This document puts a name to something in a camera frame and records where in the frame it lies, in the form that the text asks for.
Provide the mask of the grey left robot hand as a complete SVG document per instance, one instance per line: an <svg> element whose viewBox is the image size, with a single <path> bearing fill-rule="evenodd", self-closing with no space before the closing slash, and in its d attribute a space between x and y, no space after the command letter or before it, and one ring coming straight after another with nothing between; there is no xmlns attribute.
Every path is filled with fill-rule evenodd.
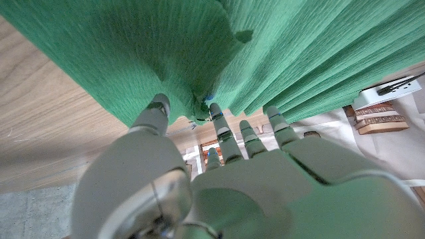
<svg viewBox="0 0 425 239"><path fill-rule="evenodd" d="M247 121L242 154L220 107L210 113L222 160L191 179L166 137L157 94L82 176L73 238L423 238L424 210L399 178L320 137L299 138L267 110L278 148Z"/></svg>

